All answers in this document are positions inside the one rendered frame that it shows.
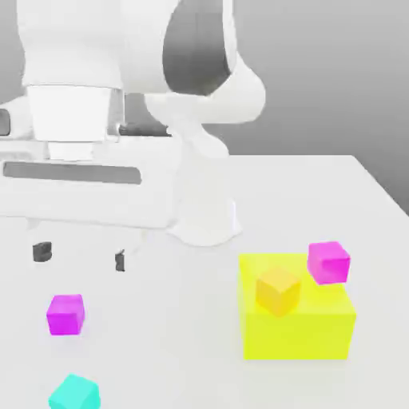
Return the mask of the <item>small cyan cube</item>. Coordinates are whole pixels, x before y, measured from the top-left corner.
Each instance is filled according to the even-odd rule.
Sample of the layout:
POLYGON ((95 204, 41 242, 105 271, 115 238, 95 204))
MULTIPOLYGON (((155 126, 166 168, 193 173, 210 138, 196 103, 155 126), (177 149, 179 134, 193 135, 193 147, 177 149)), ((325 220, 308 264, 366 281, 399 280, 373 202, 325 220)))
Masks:
POLYGON ((50 409, 100 409, 99 386, 84 377, 69 374, 48 399, 50 409))

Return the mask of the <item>small pink cube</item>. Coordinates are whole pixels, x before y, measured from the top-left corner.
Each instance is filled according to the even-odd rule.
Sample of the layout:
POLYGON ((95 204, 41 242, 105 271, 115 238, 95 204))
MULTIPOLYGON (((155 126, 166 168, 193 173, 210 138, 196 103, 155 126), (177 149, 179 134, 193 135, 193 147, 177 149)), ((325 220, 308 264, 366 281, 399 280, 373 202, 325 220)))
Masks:
POLYGON ((344 284, 351 257, 338 241, 311 243, 308 246, 308 271, 318 285, 344 284))

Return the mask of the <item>small magenta cube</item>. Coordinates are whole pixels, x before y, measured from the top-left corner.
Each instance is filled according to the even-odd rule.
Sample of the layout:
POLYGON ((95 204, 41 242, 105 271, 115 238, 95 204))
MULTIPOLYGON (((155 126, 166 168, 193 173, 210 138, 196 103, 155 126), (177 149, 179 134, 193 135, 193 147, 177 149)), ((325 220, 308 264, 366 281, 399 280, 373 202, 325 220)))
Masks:
POLYGON ((85 320, 82 295, 56 295, 46 312, 52 336, 76 336, 81 333, 85 320))

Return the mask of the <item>small orange cube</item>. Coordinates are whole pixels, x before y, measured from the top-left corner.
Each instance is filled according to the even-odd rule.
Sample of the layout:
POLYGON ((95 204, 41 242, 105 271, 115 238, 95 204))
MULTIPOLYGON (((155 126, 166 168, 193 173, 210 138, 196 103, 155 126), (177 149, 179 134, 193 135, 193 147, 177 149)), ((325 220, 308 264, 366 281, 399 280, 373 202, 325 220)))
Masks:
POLYGON ((300 288, 299 277, 274 266, 257 278, 256 302, 274 316, 285 316, 299 303, 300 288))

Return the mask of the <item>large yellow box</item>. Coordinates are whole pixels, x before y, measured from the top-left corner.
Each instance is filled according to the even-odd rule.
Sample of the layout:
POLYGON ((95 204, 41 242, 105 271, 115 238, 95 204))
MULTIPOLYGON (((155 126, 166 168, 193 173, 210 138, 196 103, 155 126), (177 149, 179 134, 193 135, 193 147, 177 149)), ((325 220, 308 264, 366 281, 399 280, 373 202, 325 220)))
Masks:
POLYGON ((318 285, 305 253, 241 253, 237 284, 245 359, 346 359, 356 311, 343 284, 318 285), (300 301, 278 317, 256 302, 256 281, 270 267, 300 280, 300 301))

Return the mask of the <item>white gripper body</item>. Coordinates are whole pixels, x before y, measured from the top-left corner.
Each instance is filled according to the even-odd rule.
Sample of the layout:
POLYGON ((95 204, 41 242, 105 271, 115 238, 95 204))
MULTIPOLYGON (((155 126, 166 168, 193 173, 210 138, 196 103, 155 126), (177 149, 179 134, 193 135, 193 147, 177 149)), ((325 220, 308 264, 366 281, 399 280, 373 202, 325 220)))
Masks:
POLYGON ((178 143, 123 137, 91 162, 42 159, 34 141, 9 141, 0 159, 0 216, 165 228, 175 217, 178 143))

